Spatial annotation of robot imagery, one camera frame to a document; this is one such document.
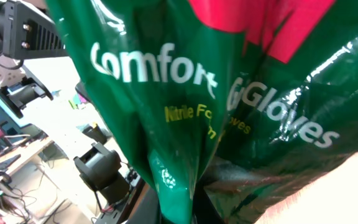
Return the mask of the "green glove package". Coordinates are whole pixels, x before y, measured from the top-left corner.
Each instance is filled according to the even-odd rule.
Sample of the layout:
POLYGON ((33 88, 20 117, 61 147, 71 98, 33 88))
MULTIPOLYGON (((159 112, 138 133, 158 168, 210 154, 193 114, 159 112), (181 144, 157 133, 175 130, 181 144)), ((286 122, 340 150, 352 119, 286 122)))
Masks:
POLYGON ((358 0, 47 6, 153 223, 254 223, 358 152, 358 0))

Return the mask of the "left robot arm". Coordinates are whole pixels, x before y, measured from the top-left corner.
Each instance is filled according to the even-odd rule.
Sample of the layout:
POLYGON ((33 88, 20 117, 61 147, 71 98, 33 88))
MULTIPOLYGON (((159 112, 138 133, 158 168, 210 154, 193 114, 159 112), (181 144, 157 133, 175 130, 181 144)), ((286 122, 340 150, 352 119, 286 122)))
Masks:
POLYGON ((80 178, 96 198, 101 212, 96 223, 124 223, 135 207, 145 182, 130 165, 127 165, 126 174, 119 172, 124 162, 117 151, 104 146, 107 137, 97 124, 86 125, 81 132, 94 142, 89 150, 73 160, 80 178))

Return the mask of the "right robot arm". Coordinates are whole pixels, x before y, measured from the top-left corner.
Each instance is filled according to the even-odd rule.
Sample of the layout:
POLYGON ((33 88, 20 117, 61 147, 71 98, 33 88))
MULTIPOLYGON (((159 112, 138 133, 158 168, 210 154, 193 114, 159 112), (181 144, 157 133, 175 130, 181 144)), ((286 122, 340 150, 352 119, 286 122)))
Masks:
POLYGON ((31 101, 53 99, 25 60, 67 55, 46 9, 26 1, 0 1, 0 99, 18 118, 31 101))

